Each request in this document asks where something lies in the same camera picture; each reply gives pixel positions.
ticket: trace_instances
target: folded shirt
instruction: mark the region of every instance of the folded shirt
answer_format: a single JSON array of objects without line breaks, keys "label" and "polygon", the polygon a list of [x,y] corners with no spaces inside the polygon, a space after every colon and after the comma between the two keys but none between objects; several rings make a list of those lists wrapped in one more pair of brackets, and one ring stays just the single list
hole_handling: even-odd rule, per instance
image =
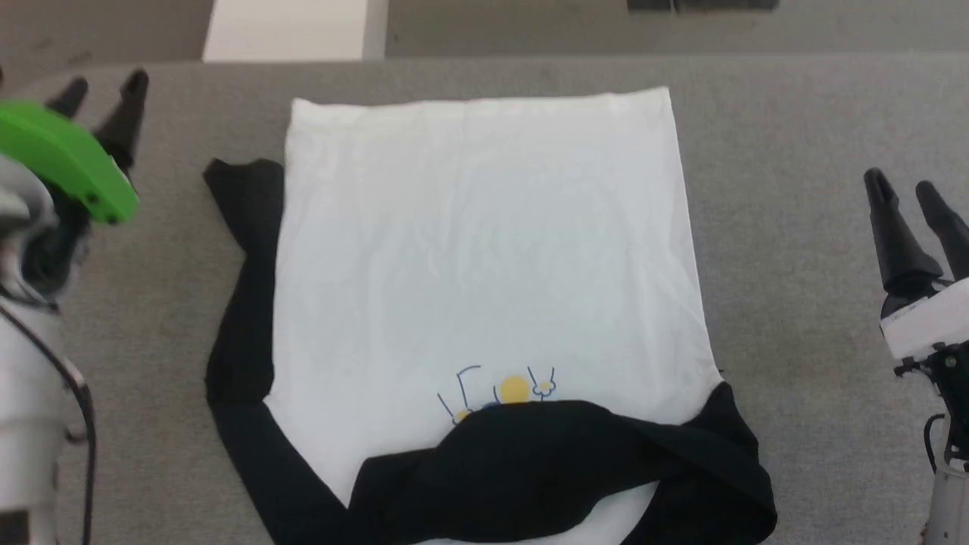
[{"label": "folded shirt", "polygon": [[277,543],[770,533],[665,89],[296,101],[282,175],[206,173],[249,256],[209,399]]}]

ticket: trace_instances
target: white t-shirt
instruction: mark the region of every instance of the white t-shirt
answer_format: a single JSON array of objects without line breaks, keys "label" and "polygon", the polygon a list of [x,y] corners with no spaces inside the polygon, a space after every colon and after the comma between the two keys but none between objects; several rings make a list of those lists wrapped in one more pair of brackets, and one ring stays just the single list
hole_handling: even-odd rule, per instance
[{"label": "white t-shirt", "polygon": [[[295,100],[274,304],[266,405],[344,504],[365,459],[494,403],[680,424],[721,380],[666,88]],[[621,539],[652,490],[549,542]]]}]

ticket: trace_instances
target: gray fabric surface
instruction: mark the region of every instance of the gray fabric surface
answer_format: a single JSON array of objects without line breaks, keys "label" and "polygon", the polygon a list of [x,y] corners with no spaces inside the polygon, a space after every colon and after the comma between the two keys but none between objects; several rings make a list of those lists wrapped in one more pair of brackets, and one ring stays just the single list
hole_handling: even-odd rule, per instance
[{"label": "gray fabric surface", "polygon": [[[969,57],[674,57],[149,67],[142,208],[100,229],[65,304],[67,343],[102,436],[98,543],[267,543],[215,435],[203,369],[241,254],[205,189],[217,156],[279,160],[289,101],[672,89],[706,319],[719,367],[762,442],[772,543],[914,543],[931,486],[920,377],[894,378],[861,174],[892,175],[919,218],[935,179],[969,213]],[[91,72],[90,123],[127,68]],[[66,78],[25,91],[46,97]],[[923,222],[930,251],[939,244]],[[65,542],[80,461],[65,457]]]}]

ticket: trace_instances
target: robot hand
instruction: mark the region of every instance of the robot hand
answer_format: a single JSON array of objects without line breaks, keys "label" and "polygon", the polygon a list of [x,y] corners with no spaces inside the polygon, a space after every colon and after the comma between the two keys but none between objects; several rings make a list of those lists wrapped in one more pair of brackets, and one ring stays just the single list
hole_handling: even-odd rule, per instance
[{"label": "robot hand", "polygon": [[[56,462],[65,436],[86,442],[82,543],[90,542],[96,435],[83,377],[61,357],[57,302],[76,275],[92,221],[131,217],[128,180],[145,72],[93,134],[70,118],[87,92],[74,80],[46,105],[0,101],[0,545],[54,544]],[[65,433],[64,388],[85,431]]]},{"label": "robot hand", "polygon": [[[922,251],[898,211],[898,196],[885,175],[864,175],[871,228],[882,283],[888,294],[881,311],[882,333],[901,360],[895,374],[920,371],[932,381],[947,414],[929,419],[925,445],[935,471],[926,531],[928,545],[969,544],[969,227],[936,191],[922,181],[916,195],[928,226],[942,242],[953,280]],[[931,423],[946,418],[946,444],[932,453]]]}]

